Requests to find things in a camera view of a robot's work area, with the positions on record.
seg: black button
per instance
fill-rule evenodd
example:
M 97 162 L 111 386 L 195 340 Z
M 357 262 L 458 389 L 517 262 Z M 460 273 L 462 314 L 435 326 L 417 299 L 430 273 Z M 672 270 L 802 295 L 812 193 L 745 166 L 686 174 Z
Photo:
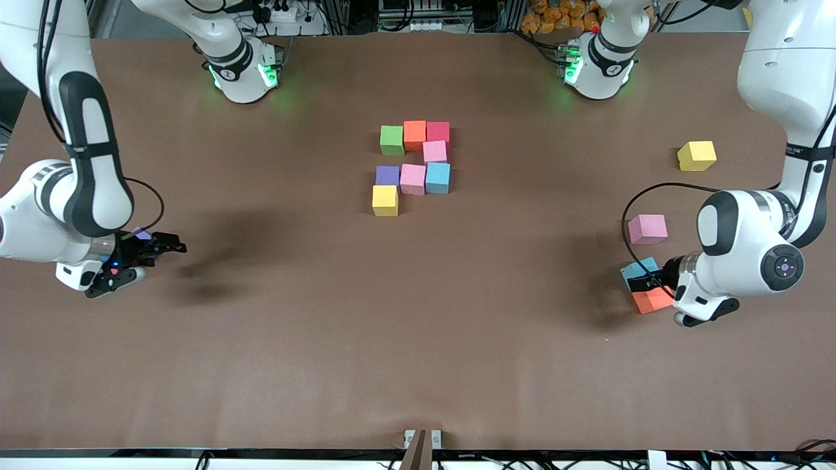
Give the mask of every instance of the black button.
M 93 282 L 93 278 L 96 277 L 96 273 L 93 271 L 88 271 L 81 275 L 81 285 L 90 285 Z
M 796 269 L 798 269 L 798 266 L 796 266 L 796 260 L 793 257 L 781 256 L 775 262 L 775 274 L 779 278 L 786 279 L 795 276 Z

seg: yellow cube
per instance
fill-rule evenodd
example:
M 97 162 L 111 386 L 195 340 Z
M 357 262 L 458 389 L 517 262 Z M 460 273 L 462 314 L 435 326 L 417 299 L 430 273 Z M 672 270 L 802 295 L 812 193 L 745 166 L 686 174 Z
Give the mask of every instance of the yellow cube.
M 374 185 L 371 190 L 371 208 L 377 217 L 398 215 L 398 187 Z
M 682 171 L 704 171 L 715 161 L 714 142 L 703 140 L 688 142 L 680 151 L 676 152 Z

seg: green cube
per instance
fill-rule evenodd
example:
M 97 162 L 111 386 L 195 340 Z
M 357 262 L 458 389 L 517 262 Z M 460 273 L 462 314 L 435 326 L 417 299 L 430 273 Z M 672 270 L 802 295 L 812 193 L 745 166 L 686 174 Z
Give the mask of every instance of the green cube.
M 380 151 L 383 155 L 404 155 L 404 126 L 382 125 L 380 127 Z

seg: black cable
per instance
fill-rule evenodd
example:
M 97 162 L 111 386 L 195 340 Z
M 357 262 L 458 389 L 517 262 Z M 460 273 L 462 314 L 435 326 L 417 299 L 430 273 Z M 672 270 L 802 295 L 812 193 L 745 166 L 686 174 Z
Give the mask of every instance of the black cable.
M 827 128 L 828 128 L 828 126 L 830 125 L 830 124 L 829 124 L 829 121 L 831 121 L 831 119 L 833 118 L 833 114 L 836 114 L 836 107 L 834 107 L 834 108 L 833 108 L 833 113 L 830 113 L 830 117 L 828 118 L 828 124 L 827 124 L 826 126 L 824 126 L 824 129 L 827 129 Z M 819 143 L 821 142 L 821 139 L 822 139 L 822 136 L 821 136 L 821 135 L 819 135 L 819 138 L 818 138 L 818 142 L 819 142 Z M 813 442 L 812 444 L 809 444 L 809 445 L 807 445 L 807 446 L 804 446 L 804 447 L 798 448 L 798 449 L 796 449 L 796 450 L 795 450 L 795 452 L 796 452 L 796 453 L 798 453 L 798 452 L 807 452 L 807 451 L 809 451 L 810 449 L 814 449 L 814 448 L 816 448 L 816 447 L 818 447 L 818 446 L 823 446 L 824 444 L 836 444 L 836 440 L 834 440 L 834 439 L 822 439 L 822 440 L 820 440 L 820 441 Z
M 742 458 L 735 457 L 735 455 L 734 455 L 733 453 L 731 453 L 731 452 L 725 452 L 725 453 L 726 453 L 726 454 L 728 454 L 728 455 L 729 455 L 729 457 L 731 457 L 731 458 L 733 458 L 733 459 L 737 460 L 738 462 L 742 463 L 743 465 L 745 465 L 747 468 L 749 468 L 749 470 L 758 470 L 758 469 L 757 469 L 757 468 L 755 468 L 755 466 L 754 466 L 754 465 L 752 465 L 751 463 L 749 463 L 749 462 L 747 462 L 747 461 L 743 460 Z
M 666 26 L 670 26 L 671 24 L 683 23 L 683 22 L 688 21 L 689 19 L 694 18 L 697 15 L 705 12 L 708 8 L 713 7 L 715 3 L 717 3 L 717 0 L 711 0 L 705 7 L 700 8 L 699 10 L 693 12 L 692 14 L 690 14 L 686 17 L 675 19 L 673 21 L 664 20 L 664 19 L 662 19 L 662 17 L 660 15 L 657 14 L 656 15 L 656 21 L 658 21 L 659 23 L 664 24 Z
M 662 291 L 665 292 L 665 294 L 668 294 L 668 296 L 673 299 L 674 294 L 672 294 L 669 289 L 666 289 L 665 285 L 659 279 L 657 279 L 656 276 L 654 276 L 653 273 L 651 273 L 650 270 L 641 261 L 639 261 L 639 257 L 637 257 L 635 255 L 635 253 L 633 253 L 633 248 L 630 246 L 630 241 L 628 241 L 628 239 L 627 239 L 627 222 L 626 221 L 627 221 L 627 212 L 630 210 L 630 207 L 633 206 L 633 203 L 636 202 L 636 200 L 639 199 L 639 197 L 642 197 L 647 192 L 651 192 L 654 189 L 658 189 L 660 187 L 666 187 L 666 186 L 687 187 L 687 188 L 690 188 L 690 189 L 697 189 L 697 190 L 705 191 L 705 192 L 718 192 L 720 190 L 719 189 L 714 189 L 713 187 L 697 186 L 697 185 L 692 185 L 692 184 L 688 184 L 688 183 L 677 183 L 677 182 L 659 183 L 659 184 L 647 187 L 647 188 L 641 190 L 635 196 L 633 196 L 633 198 L 630 199 L 630 202 L 627 202 L 627 206 L 624 208 L 624 212 L 621 214 L 621 239 L 622 239 L 622 241 L 624 241 L 624 246 L 627 248 L 627 252 L 630 253 L 630 256 L 645 271 L 645 273 L 647 273 L 647 275 L 650 276 L 650 279 L 653 281 L 653 284 L 656 284 L 657 286 L 661 287 Z
M 53 134 L 58 140 L 63 144 L 66 142 L 64 139 L 61 131 L 59 131 L 56 123 L 58 122 L 58 117 L 55 115 L 55 110 L 52 106 L 52 100 L 49 98 L 49 91 L 47 88 L 47 62 L 49 60 L 49 52 L 52 50 L 52 42 L 55 38 L 55 31 L 58 29 L 58 19 L 59 14 L 61 13 L 61 2 L 62 0 L 56 0 L 55 7 L 53 9 L 53 16 L 52 16 L 52 26 L 49 29 L 49 36 L 46 38 L 46 28 L 47 28 L 47 15 L 49 11 L 49 5 L 52 3 L 50 0 L 46 0 L 43 2 L 43 8 L 41 9 L 41 20 L 38 27 L 38 60 L 36 61 L 36 72 L 38 74 L 38 91 L 41 94 L 41 106 L 43 107 L 43 112 L 46 114 L 47 122 L 49 123 L 49 128 L 52 129 Z
M 543 49 L 558 50 L 558 46 L 556 46 L 554 44 L 541 43 L 541 42 L 537 41 L 536 39 L 534 39 L 533 37 L 528 37 L 528 36 L 526 36 L 525 33 L 521 32 L 521 31 L 517 31 L 516 29 L 503 29 L 503 30 L 497 31 L 497 32 L 498 33 L 514 33 L 514 34 L 517 35 L 518 38 L 522 39 L 523 41 L 525 41 L 527 43 L 533 44 L 535 46 L 539 46 Z
M 407 26 L 410 25 L 414 15 L 415 15 L 415 0 L 410 0 L 409 4 L 404 6 L 404 17 L 403 17 L 403 19 L 400 20 L 400 23 L 398 24 L 398 26 L 395 26 L 394 28 L 387 28 L 386 26 L 381 25 L 380 29 L 383 29 L 384 31 L 388 31 L 390 33 L 397 33 L 398 31 L 401 31 L 402 29 L 404 29 L 404 28 L 406 28 Z
M 154 219 L 154 222 L 151 222 L 149 225 L 142 227 L 140 230 L 140 232 L 146 232 L 149 229 L 153 228 L 157 223 L 160 223 L 160 220 L 162 220 L 162 216 L 166 213 L 166 201 L 162 198 L 162 195 L 159 191 L 157 191 L 152 185 L 146 183 L 145 181 L 137 180 L 135 178 L 125 178 L 125 181 L 130 181 L 138 185 L 145 186 L 146 188 L 148 188 L 149 191 L 153 192 L 157 200 L 160 201 L 160 215 L 158 215 L 157 218 Z
M 333 29 L 336 29 L 336 30 L 337 30 L 337 33 L 339 33 L 340 31 L 342 31 L 342 29 L 343 29 L 343 28 L 347 28 L 347 26 L 346 26 L 346 25 L 344 25 L 344 24 L 340 23 L 339 21 L 336 21 L 336 20 L 332 19 L 332 18 L 330 17 L 330 15 L 328 15 L 328 14 L 325 12 L 325 10 L 323 10 L 322 6 L 319 4 L 319 1 L 317 1 L 317 2 L 315 2 L 315 3 L 316 3 L 316 8 L 319 10 L 319 14 L 321 14 L 321 15 L 322 15 L 323 20 L 324 20 L 324 21 L 326 21 L 326 22 L 328 22 L 328 28 L 329 28 L 329 30 L 330 30 L 331 28 L 333 28 Z M 333 34 L 333 33 L 332 33 L 331 35 L 332 35 L 332 36 L 341 36 L 341 35 L 342 35 L 342 33 L 339 33 L 339 34 Z
M 211 451 L 203 451 L 201 453 L 201 456 L 197 459 L 197 465 L 195 466 L 195 470 L 206 470 L 207 468 L 209 468 L 209 459 L 212 457 L 215 457 L 215 454 L 213 454 Z
M 818 144 L 822 143 L 822 139 L 824 138 L 824 133 L 830 127 L 830 123 L 833 122 L 833 117 L 836 115 L 836 105 L 830 111 L 830 115 L 824 121 L 824 125 L 822 129 L 818 132 L 818 137 L 816 137 L 815 143 L 813 143 L 813 148 L 818 149 Z M 796 212 L 801 211 L 801 206 L 804 204 L 805 199 L 807 198 L 807 184 L 810 182 L 810 166 L 813 164 L 812 161 L 807 162 L 807 171 L 804 173 L 804 182 L 801 184 L 801 196 L 798 199 L 798 205 L 796 206 Z
M 196 7 L 192 2 L 189 2 L 189 0 L 183 0 L 183 2 L 186 2 L 186 5 L 194 8 L 195 10 L 197 10 L 200 13 L 205 13 L 207 15 L 212 15 L 214 13 L 220 13 L 220 12 L 224 11 L 225 9 L 227 9 L 227 0 L 222 0 L 222 1 L 223 1 L 223 4 L 217 10 L 202 10 L 202 9 Z

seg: blue cube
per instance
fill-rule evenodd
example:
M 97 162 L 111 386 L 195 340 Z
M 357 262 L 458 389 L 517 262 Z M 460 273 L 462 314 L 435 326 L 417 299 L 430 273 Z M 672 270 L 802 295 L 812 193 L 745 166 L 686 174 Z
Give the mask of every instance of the blue cube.
M 431 194 L 450 192 L 450 164 L 431 161 L 426 164 L 426 191 Z
M 659 266 L 656 264 L 656 260 L 653 259 L 653 257 L 642 259 L 641 263 L 644 264 L 645 268 L 647 268 L 650 272 L 654 272 L 659 269 Z M 647 273 L 641 268 L 641 266 L 639 266 L 638 263 L 630 263 L 625 268 L 621 269 L 621 277 L 624 278 L 624 283 L 627 284 L 628 288 L 630 287 L 630 283 L 627 282 L 627 279 L 640 278 L 646 275 Z
M 377 186 L 398 186 L 400 189 L 400 167 L 380 165 L 375 175 Z

